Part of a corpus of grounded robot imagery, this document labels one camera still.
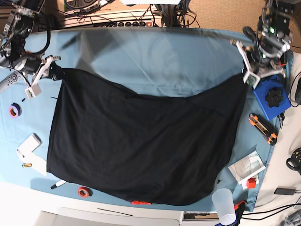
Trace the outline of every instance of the marker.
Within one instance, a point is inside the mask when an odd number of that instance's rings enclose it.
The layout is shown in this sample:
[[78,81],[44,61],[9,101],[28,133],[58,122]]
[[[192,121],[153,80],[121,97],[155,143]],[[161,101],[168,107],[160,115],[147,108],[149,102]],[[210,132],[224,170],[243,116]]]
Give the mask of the marker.
[[51,188],[51,190],[53,190],[53,189],[55,189],[55,188],[57,188],[57,187],[59,187],[59,186],[62,186],[63,184],[65,184],[66,183],[66,181],[64,181],[64,180],[59,180],[58,182],[56,182],[54,185],[52,185],[50,188]]

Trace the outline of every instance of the black t-shirt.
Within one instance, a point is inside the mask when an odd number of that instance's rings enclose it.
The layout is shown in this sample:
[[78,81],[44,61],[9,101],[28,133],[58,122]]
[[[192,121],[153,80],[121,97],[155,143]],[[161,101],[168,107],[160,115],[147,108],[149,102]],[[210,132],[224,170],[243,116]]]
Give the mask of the black t-shirt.
[[242,75],[192,97],[154,97],[65,69],[47,171],[127,201],[188,205],[229,162],[247,86]]

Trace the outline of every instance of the purple tape roll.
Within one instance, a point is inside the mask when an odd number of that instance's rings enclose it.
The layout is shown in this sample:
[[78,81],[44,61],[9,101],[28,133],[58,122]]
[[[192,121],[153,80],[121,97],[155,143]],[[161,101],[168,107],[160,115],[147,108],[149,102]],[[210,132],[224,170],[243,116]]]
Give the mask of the purple tape roll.
[[21,108],[18,104],[13,103],[10,107],[9,107],[9,115],[12,118],[17,118],[21,115]]

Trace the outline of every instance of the black knob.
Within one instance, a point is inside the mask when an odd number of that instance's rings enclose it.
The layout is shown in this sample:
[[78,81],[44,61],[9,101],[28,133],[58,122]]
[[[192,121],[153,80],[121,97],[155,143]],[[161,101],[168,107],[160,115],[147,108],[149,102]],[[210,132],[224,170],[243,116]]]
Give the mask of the black knob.
[[279,107],[283,96],[281,95],[281,90],[277,88],[270,89],[265,96],[265,100],[268,102],[269,107]]

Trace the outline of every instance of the orange box cutter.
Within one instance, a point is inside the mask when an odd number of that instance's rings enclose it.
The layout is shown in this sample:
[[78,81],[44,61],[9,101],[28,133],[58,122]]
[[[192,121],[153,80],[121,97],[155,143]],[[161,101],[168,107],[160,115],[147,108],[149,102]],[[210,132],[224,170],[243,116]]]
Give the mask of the orange box cutter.
[[274,128],[268,123],[264,123],[264,119],[258,119],[256,114],[249,115],[249,121],[265,138],[269,145],[275,145],[277,142],[277,135],[274,132]]

